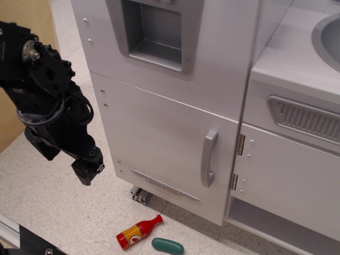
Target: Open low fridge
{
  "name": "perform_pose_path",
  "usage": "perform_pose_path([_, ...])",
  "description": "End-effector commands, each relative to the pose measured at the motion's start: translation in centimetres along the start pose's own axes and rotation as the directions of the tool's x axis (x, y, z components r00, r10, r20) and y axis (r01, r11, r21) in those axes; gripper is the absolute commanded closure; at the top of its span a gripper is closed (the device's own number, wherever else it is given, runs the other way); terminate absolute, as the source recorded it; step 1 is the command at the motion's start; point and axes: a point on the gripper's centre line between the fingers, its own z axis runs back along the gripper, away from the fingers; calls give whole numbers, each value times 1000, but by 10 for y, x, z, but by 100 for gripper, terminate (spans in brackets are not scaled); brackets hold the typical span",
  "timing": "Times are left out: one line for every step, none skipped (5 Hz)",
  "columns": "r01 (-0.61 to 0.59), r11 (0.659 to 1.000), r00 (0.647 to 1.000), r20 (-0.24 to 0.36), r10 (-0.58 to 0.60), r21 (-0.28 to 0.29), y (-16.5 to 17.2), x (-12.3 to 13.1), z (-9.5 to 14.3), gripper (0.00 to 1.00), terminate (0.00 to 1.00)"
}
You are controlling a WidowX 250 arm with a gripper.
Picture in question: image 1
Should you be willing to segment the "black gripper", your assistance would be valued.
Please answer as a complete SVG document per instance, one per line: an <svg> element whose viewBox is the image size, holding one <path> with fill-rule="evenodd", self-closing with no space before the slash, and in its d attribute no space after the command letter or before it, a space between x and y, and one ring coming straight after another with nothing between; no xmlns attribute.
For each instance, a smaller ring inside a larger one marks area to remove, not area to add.
<svg viewBox="0 0 340 255"><path fill-rule="evenodd" d="M76 160L71 165L80 182L90 186L101 173L105 164L98 166L90 162L102 162L103 156L95 141L87 133L87 124L91 122L91 112L84 102L68 102L53 116L24 116L25 136L29 142L48 160L52 160L60 151Z"/></svg>

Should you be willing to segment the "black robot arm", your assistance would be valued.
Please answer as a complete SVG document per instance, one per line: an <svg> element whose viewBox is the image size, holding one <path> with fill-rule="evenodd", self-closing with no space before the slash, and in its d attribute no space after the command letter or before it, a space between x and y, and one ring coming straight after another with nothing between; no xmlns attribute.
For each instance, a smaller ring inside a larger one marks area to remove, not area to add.
<svg viewBox="0 0 340 255"><path fill-rule="evenodd" d="M26 139L47 160L60 152L73 157L76 176L89 186L105 165L87 131L93 107L72 80L71 66L30 29L1 23L1 87L16 106Z"/></svg>

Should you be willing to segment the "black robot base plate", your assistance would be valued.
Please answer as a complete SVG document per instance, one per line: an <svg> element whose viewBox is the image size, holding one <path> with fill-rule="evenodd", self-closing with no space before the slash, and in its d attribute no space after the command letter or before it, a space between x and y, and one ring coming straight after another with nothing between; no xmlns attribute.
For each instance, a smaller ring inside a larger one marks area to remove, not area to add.
<svg viewBox="0 0 340 255"><path fill-rule="evenodd" d="M19 226L20 251L22 254L33 255L66 255L60 248L49 243L34 232L23 226Z"/></svg>

